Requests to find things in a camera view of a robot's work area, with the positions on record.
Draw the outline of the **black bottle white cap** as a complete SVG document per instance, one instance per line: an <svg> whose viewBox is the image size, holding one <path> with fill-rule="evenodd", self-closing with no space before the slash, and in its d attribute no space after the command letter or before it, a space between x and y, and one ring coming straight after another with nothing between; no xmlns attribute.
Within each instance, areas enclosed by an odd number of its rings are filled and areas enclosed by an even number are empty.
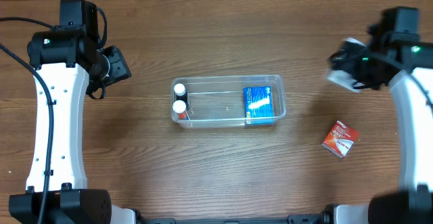
<svg viewBox="0 0 433 224"><path fill-rule="evenodd" d="M173 91L175 93L176 100L181 100L185 103L186 109L189 109L189 100L188 100L188 92L186 86L182 83L177 83L173 87Z"/></svg>

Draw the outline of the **orange bottle white cap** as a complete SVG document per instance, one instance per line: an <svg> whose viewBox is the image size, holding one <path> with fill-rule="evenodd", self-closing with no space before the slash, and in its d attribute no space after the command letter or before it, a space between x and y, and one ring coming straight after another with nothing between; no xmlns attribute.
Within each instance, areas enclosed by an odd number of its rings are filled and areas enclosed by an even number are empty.
<svg viewBox="0 0 433 224"><path fill-rule="evenodd" d="M175 115L175 120L189 120L187 104L183 100L174 101L172 105L172 110Z"/></svg>

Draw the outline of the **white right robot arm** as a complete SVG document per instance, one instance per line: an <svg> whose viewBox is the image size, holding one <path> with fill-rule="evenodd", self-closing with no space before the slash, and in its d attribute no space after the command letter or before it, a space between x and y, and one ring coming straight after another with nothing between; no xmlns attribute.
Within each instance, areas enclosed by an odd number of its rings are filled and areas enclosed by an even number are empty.
<svg viewBox="0 0 433 224"><path fill-rule="evenodd" d="M328 80L351 91L388 86L401 149L398 190L361 205L329 205L315 223L432 222L432 44L418 34L419 11L393 7L372 24L368 44L347 38L328 61Z"/></svg>

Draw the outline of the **clear plastic container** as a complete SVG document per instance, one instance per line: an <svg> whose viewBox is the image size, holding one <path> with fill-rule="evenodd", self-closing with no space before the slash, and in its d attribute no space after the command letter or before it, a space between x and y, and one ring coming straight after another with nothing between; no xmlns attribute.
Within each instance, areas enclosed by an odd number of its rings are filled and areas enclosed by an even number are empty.
<svg viewBox="0 0 433 224"><path fill-rule="evenodd" d="M283 79L279 75L205 76L181 77L172 81L170 102L176 101L173 87L177 83L186 86L188 92L189 120L173 122L183 128L221 128L247 125L244 105L244 87L270 86L272 93L274 123L286 115L286 95Z"/></svg>

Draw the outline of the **blue small box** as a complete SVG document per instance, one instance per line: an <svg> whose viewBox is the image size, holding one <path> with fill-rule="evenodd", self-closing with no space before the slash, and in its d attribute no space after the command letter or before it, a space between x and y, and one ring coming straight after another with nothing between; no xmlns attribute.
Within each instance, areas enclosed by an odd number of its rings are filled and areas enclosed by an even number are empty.
<svg viewBox="0 0 433 224"><path fill-rule="evenodd" d="M270 86L244 87L244 105L247 125L271 125L274 109Z"/></svg>

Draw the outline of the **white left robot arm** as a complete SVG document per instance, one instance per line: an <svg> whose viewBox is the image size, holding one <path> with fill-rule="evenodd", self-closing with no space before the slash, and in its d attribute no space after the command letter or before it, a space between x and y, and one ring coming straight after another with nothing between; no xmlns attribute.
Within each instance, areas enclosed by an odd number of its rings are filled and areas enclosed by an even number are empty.
<svg viewBox="0 0 433 224"><path fill-rule="evenodd" d="M37 91L32 166L24 194L9 198L21 223L138 223L138 211L113 205L108 191L91 189L83 163L86 97L131 76L121 51L98 30L104 12L85 0L61 0L60 23L28 43L25 63Z"/></svg>

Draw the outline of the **red white small box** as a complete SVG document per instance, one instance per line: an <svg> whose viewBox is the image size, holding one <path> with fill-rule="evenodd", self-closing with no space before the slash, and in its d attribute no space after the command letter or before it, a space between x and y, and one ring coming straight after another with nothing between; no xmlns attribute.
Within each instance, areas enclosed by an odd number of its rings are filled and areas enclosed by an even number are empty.
<svg viewBox="0 0 433 224"><path fill-rule="evenodd" d="M339 158L344 158L358 137L358 131L337 120L321 145Z"/></svg>

